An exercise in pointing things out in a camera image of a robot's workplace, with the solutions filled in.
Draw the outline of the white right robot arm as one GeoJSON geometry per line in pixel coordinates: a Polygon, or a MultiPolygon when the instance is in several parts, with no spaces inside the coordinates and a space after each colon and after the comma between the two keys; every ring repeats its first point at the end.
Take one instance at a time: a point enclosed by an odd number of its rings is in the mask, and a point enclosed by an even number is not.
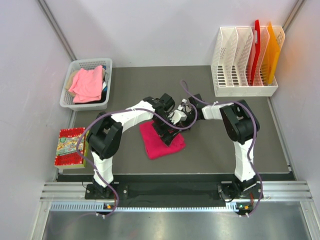
{"type": "Polygon", "coordinates": [[[197,120],[221,120],[226,133],[232,140],[235,151],[234,177],[230,185],[218,187],[222,199],[245,198],[257,184],[254,170],[254,145],[260,123],[247,102],[243,99],[227,103],[205,103],[201,95],[188,98],[196,110],[191,110],[191,118],[197,120]]]}

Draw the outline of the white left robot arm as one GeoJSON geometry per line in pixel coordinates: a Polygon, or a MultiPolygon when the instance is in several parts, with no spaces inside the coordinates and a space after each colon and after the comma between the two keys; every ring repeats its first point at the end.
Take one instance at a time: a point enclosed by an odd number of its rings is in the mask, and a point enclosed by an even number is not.
{"type": "Polygon", "coordinates": [[[109,198],[114,191],[111,182],[113,156],[120,147],[122,134],[129,128],[140,125],[140,132],[149,158],[164,155],[171,151],[171,145],[177,145],[175,137],[187,119],[180,104],[173,110],[175,101],[168,94],[161,98],[151,96],[144,98],[138,104],[128,108],[126,112],[118,112],[107,117],[98,115],[87,136],[87,142],[96,167],[93,185],[102,198],[109,198]]]}

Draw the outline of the magenta t shirt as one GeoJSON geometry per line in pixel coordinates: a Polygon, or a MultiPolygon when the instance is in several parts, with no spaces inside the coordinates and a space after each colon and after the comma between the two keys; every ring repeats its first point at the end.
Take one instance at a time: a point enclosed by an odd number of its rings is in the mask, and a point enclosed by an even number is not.
{"type": "Polygon", "coordinates": [[[162,142],[152,127],[152,122],[147,121],[139,125],[139,130],[144,143],[145,152],[150,160],[172,155],[186,147],[185,139],[179,133],[169,146],[162,142]]]}

